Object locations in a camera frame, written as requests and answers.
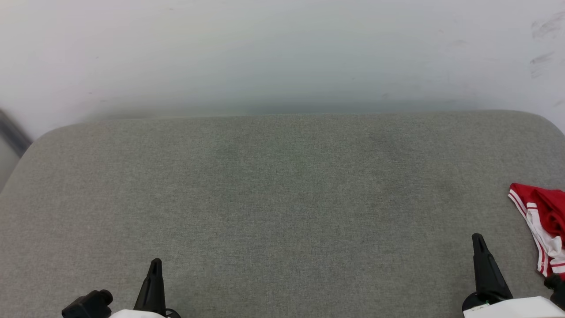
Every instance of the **wall smudge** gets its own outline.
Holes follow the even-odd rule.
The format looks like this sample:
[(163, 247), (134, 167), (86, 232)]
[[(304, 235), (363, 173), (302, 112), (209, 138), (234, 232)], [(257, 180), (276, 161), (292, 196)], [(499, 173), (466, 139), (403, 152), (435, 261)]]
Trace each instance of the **wall smudge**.
[(545, 74), (547, 65), (551, 61), (553, 61), (553, 54), (555, 54), (555, 52), (542, 54), (530, 61), (529, 69), (532, 75), (532, 79), (538, 78)]
[(558, 12), (548, 19), (536, 20), (532, 23), (532, 38), (534, 40), (556, 38), (564, 22), (565, 11)]

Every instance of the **gray upholstered bench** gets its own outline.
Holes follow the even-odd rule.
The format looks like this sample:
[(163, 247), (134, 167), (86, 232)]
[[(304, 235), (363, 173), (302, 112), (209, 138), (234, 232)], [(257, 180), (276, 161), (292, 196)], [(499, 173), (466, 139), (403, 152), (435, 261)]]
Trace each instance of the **gray upholstered bench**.
[(549, 295), (511, 182), (565, 188), (565, 139), (512, 111), (126, 120), (49, 132), (0, 195), (0, 308), (133, 307), (151, 259), (189, 317), (457, 317), (480, 232)]

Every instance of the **white wall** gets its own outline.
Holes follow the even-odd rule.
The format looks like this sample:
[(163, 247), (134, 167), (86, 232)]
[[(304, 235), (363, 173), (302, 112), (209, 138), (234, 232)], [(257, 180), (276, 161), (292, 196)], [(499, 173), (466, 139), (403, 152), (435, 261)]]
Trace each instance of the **white wall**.
[(3, 0), (33, 139), (150, 115), (515, 109), (565, 131), (561, 0)]

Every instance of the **white stripe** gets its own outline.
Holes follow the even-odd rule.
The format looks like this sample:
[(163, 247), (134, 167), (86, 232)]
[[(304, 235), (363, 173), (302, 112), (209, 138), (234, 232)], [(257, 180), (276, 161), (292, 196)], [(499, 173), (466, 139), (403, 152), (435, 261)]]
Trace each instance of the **white stripe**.
[(547, 268), (549, 267), (548, 260), (549, 260), (549, 256), (547, 254), (545, 254), (544, 272), (542, 273), (544, 275), (544, 277), (547, 277)]
[[(538, 251), (538, 254), (537, 254), (537, 271), (538, 271), (538, 272), (541, 272), (541, 260), (542, 260), (542, 255), (543, 255), (542, 253), (545, 254), (545, 251), (542, 251), (542, 250), (541, 250), (540, 243), (539, 243), (539, 241), (537, 240), (536, 236), (535, 236), (534, 233), (533, 233), (533, 230), (532, 230), (532, 227), (531, 227), (531, 225), (530, 225), (530, 222), (528, 221), (528, 218), (526, 218), (525, 209), (522, 210), (522, 211), (524, 211), (524, 213), (522, 213), (522, 212), (520, 211), (520, 210), (521, 210), (520, 205), (519, 205), (518, 202), (516, 201), (516, 200), (520, 200), (520, 198), (518, 198), (516, 192), (514, 192), (514, 190), (510, 190), (510, 194), (508, 195), (508, 197), (510, 198), (510, 200), (512, 200), (512, 202), (514, 202), (514, 204), (516, 205), (516, 208), (518, 209), (518, 212), (524, 217), (524, 220), (526, 220), (526, 224), (528, 225), (528, 228), (530, 229), (530, 232), (532, 233), (532, 237), (533, 237), (533, 240), (534, 240), (534, 242), (535, 242), (535, 244), (536, 244), (537, 251)], [(544, 276), (547, 277), (547, 266), (544, 267), (544, 272), (545, 272)]]
[(528, 209), (528, 220), (532, 223), (536, 231), (537, 238), (542, 243), (544, 251), (558, 261), (555, 264), (565, 263), (565, 252), (563, 251), (563, 241), (560, 236), (552, 236), (541, 225), (540, 213), (537, 209)]
[(516, 198), (516, 200), (520, 204), (520, 208), (522, 208), (522, 211), (524, 211), (524, 213), (526, 213), (526, 207), (524, 206), (524, 203), (522, 203), (522, 199), (520, 199), (520, 196), (516, 192), (514, 192), (514, 190), (512, 190), (512, 189), (510, 189), (510, 193), (514, 196), (514, 198)]
[(552, 266), (551, 270), (556, 274), (565, 273), (565, 265), (564, 266), (557, 266), (557, 267)]

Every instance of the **gray fabric surface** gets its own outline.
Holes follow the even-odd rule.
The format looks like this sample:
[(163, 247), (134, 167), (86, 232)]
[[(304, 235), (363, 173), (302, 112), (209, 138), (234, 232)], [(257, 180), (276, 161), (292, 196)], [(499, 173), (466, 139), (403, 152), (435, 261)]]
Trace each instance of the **gray fabric surface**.
[(457, 317), (480, 232), (515, 296), (549, 296), (512, 182), (565, 188), (565, 143), (511, 111), (80, 124), (0, 194), (4, 317), (93, 289), (132, 308), (163, 260), (189, 317)]

